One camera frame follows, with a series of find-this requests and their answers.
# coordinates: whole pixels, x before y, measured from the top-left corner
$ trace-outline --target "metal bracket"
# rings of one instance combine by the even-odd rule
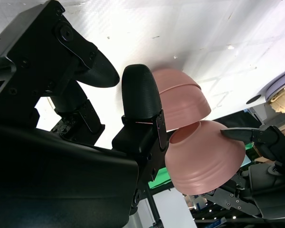
[[[237,185],[239,185],[240,188],[244,189],[246,186],[246,180],[238,172],[233,175],[231,180],[234,181]]]
[[[212,192],[207,194],[203,194],[202,197],[214,202],[226,209],[230,209],[231,207],[238,209],[249,215],[258,215],[260,214],[259,209],[256,205],[252,203],[247,203],[237,198],[233,193],[225,191],[221,188],[217,188]]]
[[[98,52],[96,45],[84,39],[69,23],[65,21],[58,22],[54,31],[57,39],[63,46],[80,58],[87,68],[91,69],[93,67],[93,62]]]
[[[160,147],[164,150],[167,146],[167,134],[166,128],[163,127],[165,125],[165,117],[163,114],[163,110],[156,117],[155,121],[153,121],[153,126],[156,126],[158,138],[160,141]]]

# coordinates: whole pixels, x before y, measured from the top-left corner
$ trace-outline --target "bolt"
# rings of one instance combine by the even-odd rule
[[[94,56],[95,56],[94,52],[90,52],[90,60],[94,59]]]
[[[62,15],[63,10],[60,7],[56,7],[55,10],[56,10],[57,16],[61,16]]]
[[[151,160],[151,158],[152,158],[152,154],[151,154],[151,153],[149,153],[149,155],[147,156],[147,160],[148,160],[148,161],[150,161],[150,160]]]
[[[29,68],[29,61],[26,59],[22,60],[21,67],[22,68]]]
[[[136,190],[136,193],[134,196],[134,204],[137,205],[140,200],[141,200],[141,191],[138,189]]]
[[[69,26],[62,26],[60,29],[60,35],[67,42],[73,40],[73,31]]]
[[[9,94],[10,94],[10,95],[16,95],[16,94],[17,94],[17,89],[15,89],[15,88],[9,88]]]

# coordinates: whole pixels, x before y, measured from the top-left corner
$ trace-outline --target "bowl rim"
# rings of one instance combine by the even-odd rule
[[[193,132],[191,132],[185,139],[183,139],[183,140],[181,140],[181,141],[179,141],[179,142],[176,142],[176,143],[172,143],[172,142],[171,142],[171,140],[173,139],[173,137],[176,135],[177,132],[179,132],[179,131],[182,130],[183,128],[188,127],[188,126],[193,125],[193,124],[198,124],[198,126],[197,126],[197,127],[195,128],[195,130],[194,130]],[[197,121],[197,122],[194,122],[194,123],[189,124],[189,125],[187,125],[187,126],[180,127],[179,129],[177,129],[177,130],[171,135],[171,137],[170,137],[170,139],[169,139],[169,144],[172,144],[172,145],[180,145],[180,144],[185,143],[186,141],[190,140],[191,137],[192,137],[193,135],[195,135],[195,134],[200,130],[200,128],[201,128],[201,121]]]

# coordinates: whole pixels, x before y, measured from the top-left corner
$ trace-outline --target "pink bowl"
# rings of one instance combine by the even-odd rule
[[[199,85],[174,69],[153,72],[165,114],[167,131],[195,123],[210,114],[211,108]]]
[[[224,137],[215,121],[199,121],[170,138],[166,167],[175,188],[187,195],[212,191],[226,183],[245,157],[243,142]]]

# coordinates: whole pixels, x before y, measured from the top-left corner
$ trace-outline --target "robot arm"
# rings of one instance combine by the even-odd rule
[[[231,139],[251,141],[274,164],[254,164],[237,172],[227,183],[203,194],[206,199],[264,219],[285,218],[285,136],[275,126],[259,129],[229,128],[221,133]]]
[[[64,11],[50,0],[0,34],[0,227],[123,227],[168,149],[145,65],[124,70],[124,127],[113,149],[94,146],[105,126],[77,81],[112,87],[119,75]],[[51,132],[36,129],[42,96],[61,116]]]

